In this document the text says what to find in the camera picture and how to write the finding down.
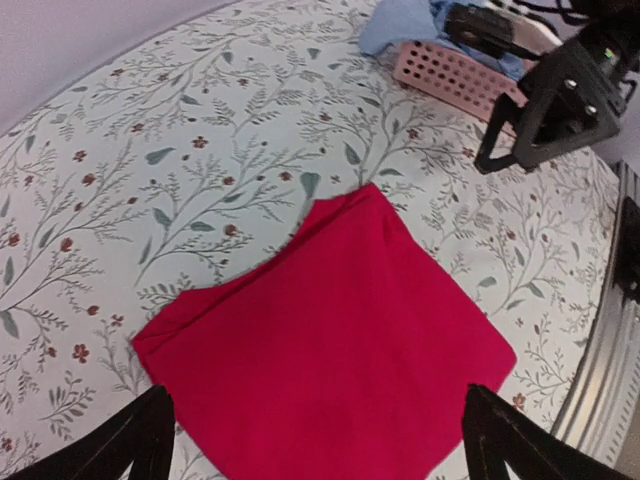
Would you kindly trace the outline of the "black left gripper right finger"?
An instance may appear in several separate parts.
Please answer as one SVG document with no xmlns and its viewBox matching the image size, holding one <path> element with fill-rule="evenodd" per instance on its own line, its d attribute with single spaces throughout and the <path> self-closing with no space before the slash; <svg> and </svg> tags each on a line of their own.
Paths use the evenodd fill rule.
<svg viewBox="0 0 640 480">
<path fill-rule="evenodd" d="M 468 387 L 462 418 L 471 480 L 610 479 L 626 476 L 561 442 L 487 387 Z"/>
</svg>

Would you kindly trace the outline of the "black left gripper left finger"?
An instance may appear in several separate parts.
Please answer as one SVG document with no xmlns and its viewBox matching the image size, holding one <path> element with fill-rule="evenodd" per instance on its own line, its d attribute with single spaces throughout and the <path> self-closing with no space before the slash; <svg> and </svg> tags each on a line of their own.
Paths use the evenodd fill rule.
<svg viewBox="0 0 640 480">
<path fill-rule="evenodd" d="M 175 439 L 174 404 L 154 386 L 85 437 L 12 474 L 24 479 L 167 479 Z"/>
</svg>

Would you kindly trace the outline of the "red t-shirt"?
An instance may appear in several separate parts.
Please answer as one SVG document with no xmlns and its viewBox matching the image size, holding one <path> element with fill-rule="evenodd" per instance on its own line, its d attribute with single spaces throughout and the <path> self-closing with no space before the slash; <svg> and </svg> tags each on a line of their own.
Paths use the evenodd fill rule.
<svg viewBox="0 0 640 480">
<path fill-rule="evenodd" d="M 278 255 L 181 293 L 133 346 L 229 479 L 423 479 L 468 385 L 516 363 L 374 185 L 316 201 Z"/>
</svg>

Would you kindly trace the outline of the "light blue shirt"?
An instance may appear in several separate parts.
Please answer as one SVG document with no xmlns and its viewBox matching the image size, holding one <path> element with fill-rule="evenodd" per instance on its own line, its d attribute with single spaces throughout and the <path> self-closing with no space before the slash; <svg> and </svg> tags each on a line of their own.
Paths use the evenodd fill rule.
<svg viewBox="0 0 640 480">
<path fill-rule="evenodd" d="M 485 1 L 384 0 L 376 6 L 359 37 L 359 48 L 369 56 L 381 54 L 389 45 L 425 41 L 463 53 L 514 81 L 525 74 L 523 61 L 505 53 L 495 59 L 471 47 L 457 44 L 444 32 L 451 8 L 457 4 L 484 6 Z"/>
</svg>

